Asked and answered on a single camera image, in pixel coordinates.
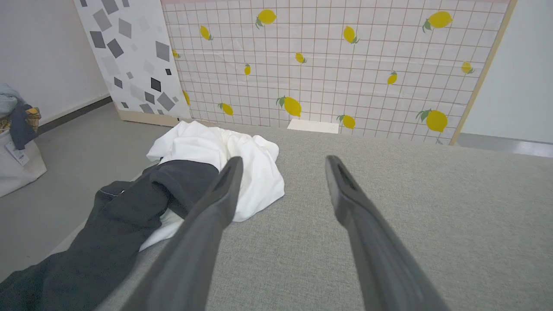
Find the clothing pile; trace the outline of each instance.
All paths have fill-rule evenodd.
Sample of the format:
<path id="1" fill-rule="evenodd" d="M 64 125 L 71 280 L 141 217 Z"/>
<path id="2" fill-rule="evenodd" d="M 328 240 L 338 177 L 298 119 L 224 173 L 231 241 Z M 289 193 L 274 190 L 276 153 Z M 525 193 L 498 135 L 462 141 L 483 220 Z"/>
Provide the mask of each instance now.
<path id="1" fill-rule="evenodd" d="M 101 188 L 84 228 L 65 252 L 0 283 L 0 310 L 94 310 L 131 272 L 140 250 L 170 238 L 233 156 L 244 163 L 235 221 L 284 195 L 278 146 L 197 122 L 155 141 L 162 158 L 133 182 Z"/>
<path id="2" fill-rule="evenodd" d="M 18 91 L 6 83 L 0 83 L 0 133 L 10 130 L 13 144 L 17 150 L 37 137 L 38 108 L 25 102 Z"/>

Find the light blue cloth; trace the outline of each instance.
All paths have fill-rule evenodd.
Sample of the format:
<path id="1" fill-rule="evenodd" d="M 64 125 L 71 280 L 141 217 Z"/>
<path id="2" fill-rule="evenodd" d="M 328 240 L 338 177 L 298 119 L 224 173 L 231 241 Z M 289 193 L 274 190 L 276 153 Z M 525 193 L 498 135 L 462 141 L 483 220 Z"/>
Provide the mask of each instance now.
<path id="1" fill-rule="evenodd" d="M 17 104 L 26 105 L 18 91 L 9 87 L 7 83 L 0 83 L 0 118 L 9 116 Z"/>

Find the gray fabric cushion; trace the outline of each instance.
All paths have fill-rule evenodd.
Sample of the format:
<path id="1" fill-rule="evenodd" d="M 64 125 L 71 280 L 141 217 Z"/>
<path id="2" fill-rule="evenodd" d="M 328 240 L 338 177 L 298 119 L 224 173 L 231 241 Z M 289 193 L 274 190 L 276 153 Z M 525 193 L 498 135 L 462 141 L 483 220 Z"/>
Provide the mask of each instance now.
<path id="1" fill-rule="evenodd" d="M 452 310 L 553 309 L 553 159 L 225 125 L 280 147 L 286 194 L 233 223 L 208 310 L 360 310 L 357 272 L 336 221 L 325 156 L 339 156 Z M 98 310 L 117 310 L 165 242 Z"/>

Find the seam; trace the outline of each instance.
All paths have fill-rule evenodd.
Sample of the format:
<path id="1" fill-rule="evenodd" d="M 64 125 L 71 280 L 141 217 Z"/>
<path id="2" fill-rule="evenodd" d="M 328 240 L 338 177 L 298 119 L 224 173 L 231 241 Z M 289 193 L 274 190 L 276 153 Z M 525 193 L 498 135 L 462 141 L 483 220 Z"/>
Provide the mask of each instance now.
<path id="1" fill-rule="evenodd" d="M 105 192 L 105 191 L 102 191 L 102 189 L 100 189 L 100 190 L 98 190 L 98 191 L 100 191 L 100 192 L 102 192 L 102 193 L 105 193 L 105 194 L 109 194 L 109 195 L 111 195 L 111 196 L 113 196 L 113 197 L 118 196 L 118 194 L 107 193 L 107 192 Z"/>

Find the yellow patterned cloth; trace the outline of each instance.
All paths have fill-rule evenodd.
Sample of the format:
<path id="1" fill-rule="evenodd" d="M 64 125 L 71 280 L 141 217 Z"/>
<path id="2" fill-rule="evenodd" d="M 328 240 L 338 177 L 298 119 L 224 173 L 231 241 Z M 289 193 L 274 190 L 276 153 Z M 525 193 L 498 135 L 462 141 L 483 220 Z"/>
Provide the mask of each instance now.
<path id="1" fill-rule="evenodd" d="M 40 111 L 38 108 L 30 108 L 25 110 L 27 113 L 27 123 L 33 127 L 33 130 L 38 131 L 38 121 L 40 120 Z M 0 133 L 9 129 L 12 125 L 12 120 L 9 116 L 0 119 Z"/>

